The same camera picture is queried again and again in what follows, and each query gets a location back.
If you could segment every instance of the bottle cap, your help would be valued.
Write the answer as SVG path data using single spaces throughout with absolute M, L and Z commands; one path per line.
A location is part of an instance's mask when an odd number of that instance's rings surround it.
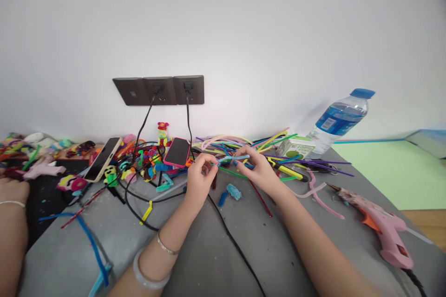
M 373 95 L 375 95 L 375 91 L 374 90 L 366 90 L 363 88 L 356 88 L 350 93 L 350 95 L 354 96 L 354 97 L 370 99 Z

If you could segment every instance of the hand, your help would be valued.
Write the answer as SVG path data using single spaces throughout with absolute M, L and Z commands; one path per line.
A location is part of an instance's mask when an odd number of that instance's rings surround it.
M 187 172 L 187 191 L 185 200 L 203 206 L 209 188 L 218 172 L 218 161 L 210 154 L 201 153 Z
M 0 202 L 15 200 L 26 204 L 29 195 L 29 183 L 11 180 L 9 178 L 0 179 Z
M 243 146 L 239 148 L 236 151 L 235 156 L 241 155 L 250 156 L 249 161 L 255 166 L 254 169 L 249 169 L 243 165 L 241 161 L 234 160 L 233 164 L 238 168 L 242 175 L 253 181 L 270 197 L 274 197 L 280 189 L 285 187 L 264 155 L 257 152 L 251 146 Z

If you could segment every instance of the silver bracelet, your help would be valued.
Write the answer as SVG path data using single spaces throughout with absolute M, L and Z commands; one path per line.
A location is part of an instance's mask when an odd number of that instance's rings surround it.
M 141 271 L 139 270 L 139 264 L 138 264 L 139 257 L 141 256 L 141 253 L 143 252 L 143 250 L 144 250 L 144 248 L 141 248 L 139 250 L 139 252 L 136 254 L 135 259 L 133 260 L 133 272 L 135 273 L 136 280 L 147 289 L 160 290 L 160 289 L 164 288 L 164 286 L 169 281 L 169 279 L 171 277 L 171 272 L 169 272 L 167 277 L 160 282 L 152 282 L 152 281 L 149 281 L 148 279 L 146 279 L 144 277 L 144 275 L 141 273 Z
M 157 239 L 158 239 L 158 243 L 161 246 L 161 248 L 163 249 L 163 251 L 168 252 L 170 255 L 177 255 L 178 253 L 180 253 L 180 251 L 171 251 L 169 248 L 167 248 L 166 246 L 163 245 L 163 243 L 161 242 L 161 240 L 159 239 L 159 232 L 157 233 Z
M 25 204 L 23 204 L 22 202 L 19 202 L 19 201 L 4 201 L 4 202 L 0 202 L 0 204 L 6 204 L 6 203 L 14 203 L 14 204 L 18 204 L 18 205 L 20 205 L 22 208 L 24 208 L 25 209 L 25 207 L 26 207 L 26 205 Z

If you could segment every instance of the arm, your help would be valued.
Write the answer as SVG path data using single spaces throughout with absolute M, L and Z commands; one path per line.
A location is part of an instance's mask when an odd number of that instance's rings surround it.
M 0 202 L 26 204 L 28 194 L 28 182 L 0 179 Z M 13 297 L 28 243 L 24 208 L 15 203 L 0 204 L 0 231 L 0 296 Z
M 187 173 L 187 192 L 184 201 L 159 231 L 159 239 L 171 251 L 179 251 L 186 239 L 192 222 L 203 207 L 209 188 L 218 172 L 217 160 L 209 154 L 200 154 Z M 152 282 L 162 281 L 173 268 L 178 255 L 171 255 L 163 250 L 157 238 L 149 243 L 139 257 L 141 274 Z M 109 297 L 160 296 L 163 289 L 150 290 L 143 287 L 135 278 L 132 265 L 116 283 Z
M 253 170 L 235 164 L 276 202 L 288 232 L 305 268 L 322 297 L 379 296 L 378 291 L 350 264 L 311 215 L 279 180 L 266 158 L 250 146 L 240 148 L 236 155 L 249 154 Z

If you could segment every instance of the gray table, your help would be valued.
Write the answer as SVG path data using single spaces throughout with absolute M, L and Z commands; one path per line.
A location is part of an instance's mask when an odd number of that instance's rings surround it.
M 325 158 L 343 161 L 333 150 L 330 150 Z M 386 211 L 402 217 L 410 228 L 418 231 L 356 169 L 343 166 L 342 170 L 356 177 L 316 173 L 316 185 L 329 181 L 352 190 Z M 179 176 L 176 182 L 183 178 L 185 176 Z M 270 218 L 247 181 L 219 172 L 217 190 L 211 191 L 216 203 L 228 183 L 236 185 L 243 193 L 243 198 L 238 202 L 227 199 L 221 213 L 262 282 L 267 296 L 317 296 L 272 200 L 262 193 L 273 214 L 273 218 Z M 287 185 L 297 193 L 308 191 L 305 183 L 288 181 Z M 148 198 L 156 195 L 153 186 L 140 180 L 132 185 L 132 188 Z M 333 201 L 333 194 L 333 191 L 327 188 L 319 192 L 320 198 L 335 211 L 343 214 L 345 220 L 331 215 L 311 198 L 301 202 L 337 247 L 383 296 L 419 296 L 417 288 L 406 274 L 381 258 L 376 232 L 361 224 L 362 215 L 352 207 Z M 155 205 L 148 221 L 154 226 L 162 226 L 182 200 L 183 197 L 180 196 Z M 131 203 L 141 215 L 147 208 L 145 203 L 134 198 Z M 98 294 L 106 296 L 131 263 L 135 253 L 146 245 L 155 233 L 140 226 L 127 207 L 109 192 L 102 194 L 83 217 L 113 263 L 111 284 Z M 60 229 L 66 220 L 67 218 L 57 218 L 26 255 L 19 296 L 88 295 L 99 275 L 99 269 L 89 241 L 77 222 L 73 222 L 65 230 Z M 427 295 L 446 296 L 445 254 L 437 246 L 429 245 L 407 232 L 400 235 L 415 262 L 414 272 L 423 283 Z M 187 235 L 171 280 L 163 294 L 184 295 L 261 296 L 260 289 L 226 235 L 209 200 L 206 200 Z

